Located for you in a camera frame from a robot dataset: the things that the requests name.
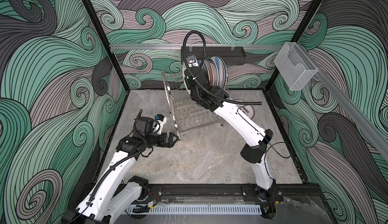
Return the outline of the orange sunburst plate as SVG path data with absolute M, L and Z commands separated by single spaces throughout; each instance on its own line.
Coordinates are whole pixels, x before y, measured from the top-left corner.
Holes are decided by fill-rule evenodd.
M 205 68 L 207 69 L 208 77 L 209 77 L 209 83 L 212 86 L 218 85 L 218 68 L 211 58 L 205 59 Z

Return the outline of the blue striped plate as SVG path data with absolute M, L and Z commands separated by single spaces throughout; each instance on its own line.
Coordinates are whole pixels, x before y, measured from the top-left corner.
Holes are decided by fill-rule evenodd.
M 226 67 L 225 61 L 221 57 L 218 57 L 218 61 L 219 61 L 219 79 L 222 81 L 220 83 L 220 87 L 225 89 L 227 85 L 227 78 L 228 78 L 227 67 Z

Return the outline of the cream floral plate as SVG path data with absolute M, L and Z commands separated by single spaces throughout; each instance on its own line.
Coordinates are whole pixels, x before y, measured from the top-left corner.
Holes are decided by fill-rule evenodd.
M 182 65 L 182 77 L 183 77 L 183 83 L 184 83 L 184 86 L 185 86 L 185 89 L 188 93 L 190 93 L 190 89 L 188 88 L 188 84 L 187 84 L 187 77 L 186 77 L 186 74 L 185 74 L 185 71 L 186 71 L 186 66 L 183 64 Z

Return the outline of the white plate red characters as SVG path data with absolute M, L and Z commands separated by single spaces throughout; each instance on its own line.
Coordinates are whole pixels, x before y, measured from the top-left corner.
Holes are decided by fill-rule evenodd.
M 238 105 L 238 109 L 239 111 L 241 111 L 242 113 L 244 113 L 248 118 L 250 118 L 251 120 L 254 118 L 255 116 L 255 110 L 254 108 L 251 106 L 251 105 Z

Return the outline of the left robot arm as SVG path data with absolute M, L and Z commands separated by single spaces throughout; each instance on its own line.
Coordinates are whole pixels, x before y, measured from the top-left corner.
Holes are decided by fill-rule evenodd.
M 172 148 L 180 137 L 174 133 L 122 138 L 104 174 L 76 209 L 62 216 L 63 224 L 113 224 L 137 200 L 148 197 L 148 180 L 135 176 L 117 192 L 124 176 L 147 148 Z

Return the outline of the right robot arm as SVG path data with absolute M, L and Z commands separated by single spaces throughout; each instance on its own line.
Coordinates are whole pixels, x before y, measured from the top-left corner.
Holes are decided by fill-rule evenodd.
M 224 89 L 212 86 L 208 82 L 205 71 L 201 67 L 189 67 L 184 70 L 183 74 L 191 99 L 197 105 L 223 118 L 243 137 L 246 144 L 240 155 L 245 161 L 252 164 L 259 197 L 269 201 L 276 182 L 269 173 L 265 154 L 273 132 L 258 126 L 238 107 L 256 103 L 232 100 Z

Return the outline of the black wall shelf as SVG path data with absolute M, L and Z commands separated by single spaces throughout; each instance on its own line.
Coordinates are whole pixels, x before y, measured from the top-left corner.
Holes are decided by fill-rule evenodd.
M 199 59 L 203 56 L 203 46 L 186 46 L 181 49 L 186 56 L 195 55 Z M 207 46 L 205 55 L 206 57 L 221 57 L 226 65 L 243 65 L 247 58 L 243 47 L 231 46 Z

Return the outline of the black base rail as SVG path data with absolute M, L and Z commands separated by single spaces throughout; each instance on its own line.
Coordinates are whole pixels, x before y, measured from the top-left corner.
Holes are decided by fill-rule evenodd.
M 259 188 L 255 184 L 149 184 L 148 191 L 159 198 L 167 196 L 251 196 Z M 279 195 L 320 195 L 322 190 L 317 184 L 278 184 Z

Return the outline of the clear acrylic wall holder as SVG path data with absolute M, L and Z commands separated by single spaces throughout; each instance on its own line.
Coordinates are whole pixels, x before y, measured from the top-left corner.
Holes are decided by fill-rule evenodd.
M 291 91 L 301 91 L 318 72 L 308 51 L 296 42 L 285 43 L 274 63 Z

